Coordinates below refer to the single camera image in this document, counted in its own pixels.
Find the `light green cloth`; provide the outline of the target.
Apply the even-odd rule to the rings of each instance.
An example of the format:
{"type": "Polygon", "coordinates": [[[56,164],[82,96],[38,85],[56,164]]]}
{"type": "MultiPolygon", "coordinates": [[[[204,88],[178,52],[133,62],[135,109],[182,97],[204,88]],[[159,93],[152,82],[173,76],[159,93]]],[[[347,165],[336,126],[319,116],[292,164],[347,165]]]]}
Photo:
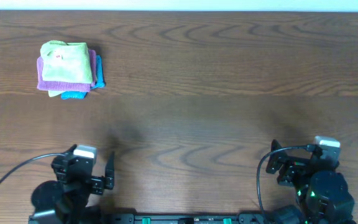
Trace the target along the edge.
{"type": "Polygon", "coordinates": [[[40,49],[45,81],[91,84],[90,54],[85,42],[66,43],[51,40],[40,49]]]}

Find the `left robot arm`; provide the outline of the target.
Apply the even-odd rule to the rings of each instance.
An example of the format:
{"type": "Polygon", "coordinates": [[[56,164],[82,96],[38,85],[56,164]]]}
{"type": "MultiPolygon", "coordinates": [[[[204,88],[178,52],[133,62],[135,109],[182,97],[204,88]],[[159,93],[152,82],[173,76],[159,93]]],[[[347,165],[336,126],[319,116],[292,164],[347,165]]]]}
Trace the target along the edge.
{"type": "Polygon", "coordinates": [[[29,223],[86,224],[103,223],[97,206],[88,206],[90,195],[102,195],[114,188],[114,154],[105,166],[105,174],[92,174],[94,160],[65,152],[51,163],[56,180],[40,184],[32,193],[35,210],[29,223]]]}

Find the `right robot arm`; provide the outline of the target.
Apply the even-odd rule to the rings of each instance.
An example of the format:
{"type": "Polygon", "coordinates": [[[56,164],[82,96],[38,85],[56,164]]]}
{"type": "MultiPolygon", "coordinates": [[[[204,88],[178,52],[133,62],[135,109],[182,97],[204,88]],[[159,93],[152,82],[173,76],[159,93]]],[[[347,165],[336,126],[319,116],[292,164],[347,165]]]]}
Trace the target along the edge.
{"type": "Polygon", "coordinates": [[[297,206],[266,216],[265,223],[354,223],[354,198],[337,172],[341,143],[315,136],[312,144],[283,147],[271,143],[266,172],[278,173],[277,184],[295,189],[297,206]]]}

